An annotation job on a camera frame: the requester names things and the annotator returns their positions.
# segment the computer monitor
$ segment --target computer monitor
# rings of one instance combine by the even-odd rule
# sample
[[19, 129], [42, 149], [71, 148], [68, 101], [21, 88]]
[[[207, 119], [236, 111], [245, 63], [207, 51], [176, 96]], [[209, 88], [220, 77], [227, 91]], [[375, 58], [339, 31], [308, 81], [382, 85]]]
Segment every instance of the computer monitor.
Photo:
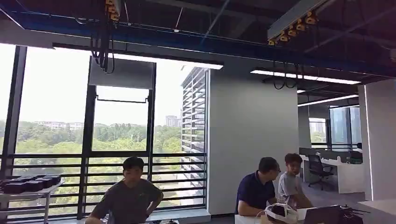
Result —
[[339, 205], [308, 209], [304, 224], [336, 224], [339, 222], [341, 208]]

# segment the green foliage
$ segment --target green foliage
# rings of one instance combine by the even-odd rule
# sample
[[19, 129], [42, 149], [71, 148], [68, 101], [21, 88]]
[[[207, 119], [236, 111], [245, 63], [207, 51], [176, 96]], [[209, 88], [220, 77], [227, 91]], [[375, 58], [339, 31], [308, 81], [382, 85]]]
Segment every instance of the green foliage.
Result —
[[[144, 151], [147, 143], [147, 128], [133, 124], [95, 125], [93, 132], [92, 150], [95, 151]], [[18, 142], [16, 152], [19, 154], [80, 154], [82, 152], [83, 130], [64, 129], [51, 130], [50, 127], [31, 122], [20, 122], [18, 127]], [[0, 146], [3, 145], [0, 135]], [[181, 152], [181, 128], [156, 126], [154, 128], [154, 153], [179, 153]], [[90, 164], [121, 164], [125, 158], [90, 158]], [[177, 162], [179, 158], [156, 158], [156, 162]], [[37, 164], [81, 164], [81, 158], [34, 158], [15, 159], [15, 165]], [[157, 169], [180, 169], [178, 166], [161, 166]], [[88, 169], [92, 173], [121, 173], [121, 166], [95, 167]], [[38, 174], [79, 174], [80, 168], [18, 168], [14, 175]], [[88, 192], [105, 192], [111, 183], [120, 181], [121, 175], [89, 176], [88, 182], [108, 182], [106, 186], [89, 186]], [[78, 183], [79, 177], [66, 177], [66, 183]], [[78, 193], [78, 187], [59, 188], [56, 194]], [[88, 196], [87, 202], [98, 202], [102, 196]], [[78, 197], [52, 198], [53, 204], [77, 203]], [[13, 207], [36, 206], [43, 204], [43, 200], [33, 202], [14, 202]], [[161, 203], [161, 207], [177, 205], [176, 201]], [[75, 208], [51, 209], [51, 214], [74, 213]]]
[[311, 142], [326, 142], [326, 134], [323, 132], [312, 132]]

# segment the exposed ceiling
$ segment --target exposed ceiling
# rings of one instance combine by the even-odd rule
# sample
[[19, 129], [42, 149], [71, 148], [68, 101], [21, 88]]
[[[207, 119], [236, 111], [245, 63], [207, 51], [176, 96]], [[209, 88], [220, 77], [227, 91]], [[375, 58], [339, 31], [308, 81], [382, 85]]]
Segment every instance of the exposed ceiling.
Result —
[[[101, 10], [95, 4], [96, 1], [98, 0], [41, 0], [38, 4], [31, 0], [9, 0], [7, 3], [1, 3], [3, 5], [0, 6], [14, 15], [37, 16], [40, 13], [40, 16], [45, 16], [48, 20], [54, 16], [97, 19], [100, 18]], [[165, 29], [170, 32], [177, 28], [184, 34], [204, 34], [225, 2], [225, 0], [128, 0], [127, 11], [129, 22], [133, 27]], [[231, 0], [210, 30], [209, 37], [266, 45], [268, 28], [298, 2], [298, 0]], [[371, 23], [367, 21], [395, 6], [396, 0], [335, 0], [318, 14], [317, 26], [311, 26], [307, 31], [299, 33], [281, 47], [303, 53], [309, 52], [310, 57], [326, 56], [341, 61], [360, 61], [394, 68], [396, 65], [391, 61], [388, 50], [396, 48], [396, 30], [392, 29], [396, 25], [396, 21], [393, 20], [394, 13], [379, 16]], [[120, 22], [127, 22], [125, 10], [122, 11]], [[325, 42], [356, 26], [357, 29]], [[292, 64], [287, 64], [286, 69], [283, 63], [276, 63], [275, 67], [269, 62], [265, 69], [279, 72], [294, 71]], [[360, 81], [361, 84], [381, 81], [390, 76], [382, 76], [378, 73], [373, 76], [311, 66], [305, 66], [304, 72], [317, 77]], [[357, 93], [357, 85], [308, 80], [300, 80], [297, 85], [299, 89], [307, 90], [301, 93], [302, 95], [324, 98]]]

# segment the sky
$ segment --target sky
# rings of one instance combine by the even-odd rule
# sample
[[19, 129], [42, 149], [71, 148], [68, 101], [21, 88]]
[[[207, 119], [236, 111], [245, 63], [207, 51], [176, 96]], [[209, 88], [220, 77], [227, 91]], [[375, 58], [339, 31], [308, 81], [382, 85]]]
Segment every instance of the sky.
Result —
[[[0, 44], [0, 120], [7, 117], [14, 50], [13, 45]], [[86, 51], [29, 47], [20, 121], [84, 122], [89, 56]], [[190, 64], [126, 55], [116, 58], [157, 62], [155, 125], [165, 125], [167, 115], [180, 117], [181, 83], [193, 68]], [[149, 91], [99, 86], [97, 93], [103, 99], [144, 101]], [[146, 125], [147, 114], [148, 103], [97, 101], [95, 123]]]

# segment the building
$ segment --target building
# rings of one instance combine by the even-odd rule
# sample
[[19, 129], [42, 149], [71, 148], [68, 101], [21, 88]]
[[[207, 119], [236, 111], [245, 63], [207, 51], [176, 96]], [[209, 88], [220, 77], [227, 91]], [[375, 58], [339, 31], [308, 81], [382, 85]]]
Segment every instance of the building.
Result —
[[[182, 151], [205, 153], [206, 77], [210, 69], [194, 68], [182, 83]], [[181, 162], [203, 162], [204, 157], [182, 157]], [[182, 165], [184, 170], [204, 170], [205, 164]], [[205, 173], [184, 174], [188, 179], [205, 178]], [[203, 186], [198, 182], [195, 187]]]
[[66, 123], [66, 122], [52, 122], [52, 121], [35, 121], [34, 123], [38, 125], [50, 127], [51, 130], [65, 129], [65, 128], [69, 128], [70, 130], [80, 130], [84, 128], [84, 123], [80, 123], [80, 122]]
[[165, 119], [166, 119], [167, 127], [181, 127], [182, 126], [182, 120], [178, 119], [174, 115], [168, 115], [165, 117]]

